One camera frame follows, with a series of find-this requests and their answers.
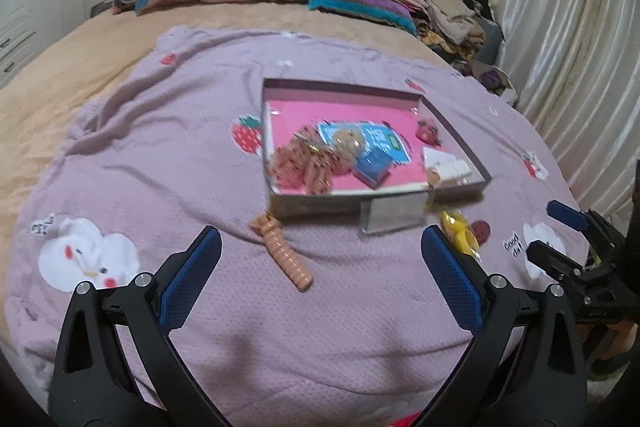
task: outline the blue box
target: blue box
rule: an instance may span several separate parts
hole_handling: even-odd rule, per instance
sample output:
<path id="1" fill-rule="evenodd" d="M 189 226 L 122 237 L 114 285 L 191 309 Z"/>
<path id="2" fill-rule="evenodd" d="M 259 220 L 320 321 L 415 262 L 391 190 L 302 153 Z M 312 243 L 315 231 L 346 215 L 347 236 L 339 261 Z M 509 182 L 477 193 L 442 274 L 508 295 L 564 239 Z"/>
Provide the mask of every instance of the blue box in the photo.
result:
<path id="1" fill-rule="evenodd" d="M 394 160 L 382 149 L 371 149 L 358 158 L 353 175 L 370 188 L 378 188 L 389 174 Z"/>

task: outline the silver bolt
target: silver bolt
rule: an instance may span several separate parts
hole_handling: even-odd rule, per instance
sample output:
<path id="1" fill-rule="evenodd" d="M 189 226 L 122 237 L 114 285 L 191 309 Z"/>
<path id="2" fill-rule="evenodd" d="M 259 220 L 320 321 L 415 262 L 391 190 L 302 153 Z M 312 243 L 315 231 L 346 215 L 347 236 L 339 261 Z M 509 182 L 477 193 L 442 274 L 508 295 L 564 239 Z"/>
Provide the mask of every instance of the silver bolt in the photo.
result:
<path id="1" fill-rule="evenodd" d="M 84 295 L 85 293 L 87 293 L 89 290 L 91 289 L 91 285 L 87 282 L 81 282 L 79 283 L 78 286 L 76 286 L 76 291 L 80 294 L 80 295 Z"/>
<path id="2" fill-rule="evenodd" d="M 553 295 L 555 295 L 556 297 L 562 297 L 564 295 L 564 290 L 562 289 L 562 286 L 559 286 L 558 284 L 552 284 L 551 293 L 553 293 Z"/>
<path id="3" fill-rule="evenodd" d="M 145 286 L 149 286 L 151 282 L 151 275 L 148 273 L 141 273 L 136 277 L 136 286 L 140 286 L 144 288 Z"/>
<path id="4" fill-rule="evenodd" d="M 494 288 L 504 288 L 507 286 L 507 279 L 505 279 L 502 275 L 492 275 L 491 279 L 489 279 L 491 286 Z"/>

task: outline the white curtain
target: white curtain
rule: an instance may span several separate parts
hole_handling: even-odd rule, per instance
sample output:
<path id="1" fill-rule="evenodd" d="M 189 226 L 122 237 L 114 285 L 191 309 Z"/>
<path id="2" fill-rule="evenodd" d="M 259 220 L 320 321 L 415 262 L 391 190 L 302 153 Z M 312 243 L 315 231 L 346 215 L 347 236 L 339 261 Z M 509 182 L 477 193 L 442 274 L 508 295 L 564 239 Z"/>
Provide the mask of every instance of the white curtain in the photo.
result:
<path id="1" fill-rule="evenodd" d="M 581 208 L 630 204 L 640 156 L 640 0 L 497 0 L 499 66 Z"/>

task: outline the white cartoon face print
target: white cartoon face print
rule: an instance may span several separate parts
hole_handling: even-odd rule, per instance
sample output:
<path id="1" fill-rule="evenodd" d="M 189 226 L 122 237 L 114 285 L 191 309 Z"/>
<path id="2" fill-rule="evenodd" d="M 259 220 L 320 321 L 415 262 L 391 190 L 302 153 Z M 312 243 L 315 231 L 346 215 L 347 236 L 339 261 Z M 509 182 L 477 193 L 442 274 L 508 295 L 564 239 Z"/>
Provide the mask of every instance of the white cartoon face print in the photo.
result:
<path id="1" fill-rule="evenodd" d="M 43 279 L 63 292 L 82 281 L 98 289 L 124 286 L 140 272 L 138 250 L 121 233 L 103 236 L 89 219 L 64 219 L 40 250 L 38 269 Z"/>
<path id="2" fill-rule="evenodd" d="M 545 225 L 545 223 L 538 223 L 533 227 L 530 227 L 527 223 L 524 224 L 524 241 L 527 244 L 527 247 L 533 241 L 542 241 L 543 243 L 548 244 L 551 248 L 558 250 L 560 253 L 566 254 L 566 249 L 564 248 L 564 243 L 562 240 L 556 235 L 556 232 L 551 229 L 551 227 Z M 535 264 L 531 263 L 529 259 L 525 256 L 525 266 L 527 267 L 527 272 L 529 273 L 529 277 L 532 279 L 538 279 L 544 271 L 542 268 L 539 268 Z"/>

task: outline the striped pillow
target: striped pillow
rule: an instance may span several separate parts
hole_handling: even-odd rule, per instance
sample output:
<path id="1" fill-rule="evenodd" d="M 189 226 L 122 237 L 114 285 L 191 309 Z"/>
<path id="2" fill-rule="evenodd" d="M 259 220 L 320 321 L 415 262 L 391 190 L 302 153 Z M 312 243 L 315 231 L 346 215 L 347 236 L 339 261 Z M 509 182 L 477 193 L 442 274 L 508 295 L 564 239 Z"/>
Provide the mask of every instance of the striped pillow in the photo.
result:
<path id="1" fill-rule="evenodd" d="M 409 10 L 395 0 L 309 0 L 309 9 L 388 24 L 418 36 Z"/>

